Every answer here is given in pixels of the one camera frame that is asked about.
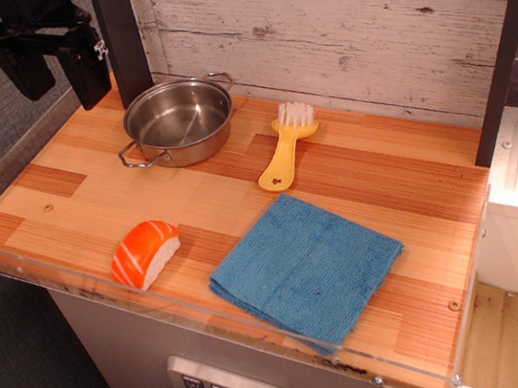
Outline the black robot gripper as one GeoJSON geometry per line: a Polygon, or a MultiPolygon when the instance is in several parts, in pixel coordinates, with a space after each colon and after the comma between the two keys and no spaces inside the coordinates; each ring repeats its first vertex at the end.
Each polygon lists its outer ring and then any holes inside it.
{"type": "Polygon", "coordinates": [[[102,38],[89,12],[73,0],[0,0],[0,68],[28,100],[56,84],[42,54],[57,60],[84,110],[92,110],[112,84],[102,38]]]}

